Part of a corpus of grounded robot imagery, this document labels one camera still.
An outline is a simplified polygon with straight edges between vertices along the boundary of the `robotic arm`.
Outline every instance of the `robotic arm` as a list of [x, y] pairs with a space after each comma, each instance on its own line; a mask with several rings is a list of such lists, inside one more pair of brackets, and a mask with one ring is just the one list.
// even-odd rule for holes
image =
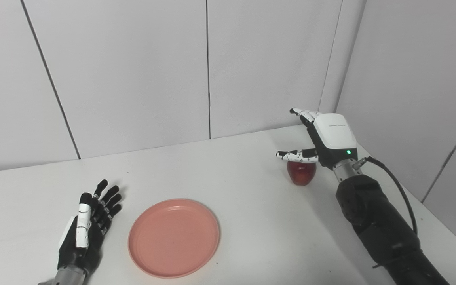
[[56, 277], [38, 285], [82, 285], [98, 267], [105, 234], [112, 225], [112, 218], [122, 209], [118, 186], [101, 197], [107, 185], [107, 180], [102, 180], [93, 195], [82, 194], [78, 215], [67, 225], [59, 248]]
[[[316, 148], [277, 152], [277, 157], [306, 163], [306, 152], [317, 153], [313, 157], [333, 170], [339, 182], [335, 196], [342, 213], [376, 262], [375, 267], [385, 267], [397, 285], [448, 285], [420, 248], [414, 215], [402, 187], [373, 157], [358, 161], [356, 139], [344, 116], [297, 108], [290, 113], [300, 116]], [[388, 201], [378, 181], [362, 173], [360, 167], [367, 161], [385, 169], [397, 183], [410, 209], [414, 231]]]

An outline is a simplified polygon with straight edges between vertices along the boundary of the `pink plate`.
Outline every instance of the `pink plate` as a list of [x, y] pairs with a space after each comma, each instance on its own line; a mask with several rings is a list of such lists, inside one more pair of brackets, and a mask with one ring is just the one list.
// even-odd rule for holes
[[192, 200], [173, 199], [150, 207], [136, 219], [128, 249], [143, 271], [176, 278], [204, 266], [218, 243], [219, 226], [209, 209]]

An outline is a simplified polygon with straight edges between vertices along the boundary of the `apple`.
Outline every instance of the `apple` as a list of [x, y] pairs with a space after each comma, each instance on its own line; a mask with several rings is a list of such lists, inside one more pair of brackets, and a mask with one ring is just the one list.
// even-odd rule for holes
[[306, 186], [316, 174], [316, 164], [288, 161], [288, 174], [295, 185]]

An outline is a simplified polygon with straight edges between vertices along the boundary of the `table surface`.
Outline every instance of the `table surface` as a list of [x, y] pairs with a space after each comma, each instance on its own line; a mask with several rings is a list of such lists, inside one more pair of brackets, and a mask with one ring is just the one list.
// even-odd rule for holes
[[[103, 245], [91, 285], [375, 284], [393, 282], [374, 265], [342, 216], [334, 174], [319, 167], [307, 186], [292, 184], [277, 150], [311, 148], [302, 126], [130, 153], [0, 171], [0, 284], [35, 285], [56, 273], [59, 238], [78, 199], [102, 179], [118, 184], [123, 210]], [[359, 148], [359, 155], [367, 152]], [[383, 170], [366, 164], [407, 219], [402, 197]], [[456, 236], [408, 194], [425, 254], [456, 285]], [[143, 211], [172, 198], [197, 200], [216, 215], [221, 238], [213, 258], [185, 277], [140, 271], [127, 249]]]

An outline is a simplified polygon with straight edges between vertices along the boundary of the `silver metal connector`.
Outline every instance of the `silver metal connector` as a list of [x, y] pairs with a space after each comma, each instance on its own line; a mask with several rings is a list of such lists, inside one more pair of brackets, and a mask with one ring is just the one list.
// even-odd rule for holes
[[353, 164], [353, 169], [359, 170], [366, 162], [367, 162], [367, 159], [365, 157], [360, 159], [359, 161], [357, 161]]
[[338, 164], [335, 164], [333, 167], [333, 173], [335, 173], [335, 177], [337, 177], [337, 181], [339, 181], [339, 183], [351, 176], [362, 174], [362, 170], [353, 168], [353, 165], [356, 163], [357, 161], [353, 158], [348, 158], [340, 161]]

